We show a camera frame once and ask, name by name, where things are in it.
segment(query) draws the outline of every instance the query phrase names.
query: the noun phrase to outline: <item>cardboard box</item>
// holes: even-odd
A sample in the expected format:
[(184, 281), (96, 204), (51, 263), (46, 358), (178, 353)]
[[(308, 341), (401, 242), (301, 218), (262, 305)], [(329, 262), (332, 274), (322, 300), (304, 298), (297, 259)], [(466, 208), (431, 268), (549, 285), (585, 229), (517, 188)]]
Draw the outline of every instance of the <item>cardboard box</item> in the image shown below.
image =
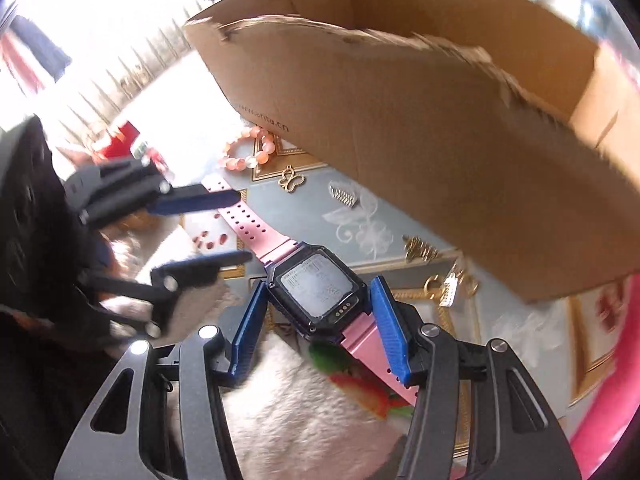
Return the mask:
[(609, 50), (543, 7), (223, 0), (185, 30), (245, 118), (524, 300), (640, 268), (638, 94)]

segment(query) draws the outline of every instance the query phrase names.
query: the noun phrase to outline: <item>gold butterfly pendant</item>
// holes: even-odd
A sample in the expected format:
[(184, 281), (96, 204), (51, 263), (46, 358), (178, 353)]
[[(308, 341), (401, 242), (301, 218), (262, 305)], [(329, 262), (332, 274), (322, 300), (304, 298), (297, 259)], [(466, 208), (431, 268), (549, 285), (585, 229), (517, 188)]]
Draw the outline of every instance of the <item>gold butterfly pendant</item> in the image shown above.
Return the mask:
[(282, 177), (278, 181), (279, 186), (287, 193), (293, 193), (298, 186), (304, 184), (306, 177), (296, 173), (291, 165), (282, 171)]

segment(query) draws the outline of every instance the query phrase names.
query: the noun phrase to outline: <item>white label sticker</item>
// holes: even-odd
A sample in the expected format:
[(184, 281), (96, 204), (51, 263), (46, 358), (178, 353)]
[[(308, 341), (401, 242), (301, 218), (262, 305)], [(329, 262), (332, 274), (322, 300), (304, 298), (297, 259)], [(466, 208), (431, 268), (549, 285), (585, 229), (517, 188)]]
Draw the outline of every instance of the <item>white label sticker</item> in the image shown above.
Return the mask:
[(351, 292), (352, 283), (330, 259), (313, 254), (285, 272), (285, 290), (312, 317), (322, 317)]

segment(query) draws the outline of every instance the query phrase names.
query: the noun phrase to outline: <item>watch strap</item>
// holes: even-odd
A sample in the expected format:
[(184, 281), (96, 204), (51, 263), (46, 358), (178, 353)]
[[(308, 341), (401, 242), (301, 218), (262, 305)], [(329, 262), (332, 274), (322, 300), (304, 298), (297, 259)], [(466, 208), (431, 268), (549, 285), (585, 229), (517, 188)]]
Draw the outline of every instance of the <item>watch strap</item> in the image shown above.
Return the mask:
[[(202, 185), (209, 191), (233, 189), (216, 174), (206, 176)], [(252, 250), (265, 266), (279, 261), (296, 248), (296, 241), (271, 228), (243, 200), (231, 207), (220, 208), (218, 212), (244, 242), (244, 246)]]
[(409, 404), (415, 406), (418, 387), (406, 388), (391, 372), (373, 314), (361, 313), (342, 334), (344, 340), (341, 345), (347, 352), (361, 361)]

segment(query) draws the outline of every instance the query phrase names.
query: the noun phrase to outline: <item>watch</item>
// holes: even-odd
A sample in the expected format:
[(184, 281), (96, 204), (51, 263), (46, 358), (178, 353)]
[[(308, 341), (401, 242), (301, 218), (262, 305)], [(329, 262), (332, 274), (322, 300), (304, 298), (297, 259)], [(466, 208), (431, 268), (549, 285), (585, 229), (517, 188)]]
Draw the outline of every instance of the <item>watch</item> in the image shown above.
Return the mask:
[[(202, 184), (209, 191), (232, 189), (216, 174)], [(243, 201), (218, 212), (264, 264), (273, 304), (298, 333), (309, 341), (340, 344), (415, 405), (417, 389), (405, 388), (391, 373), (366, 283), (326, 247), (277, 232)]]

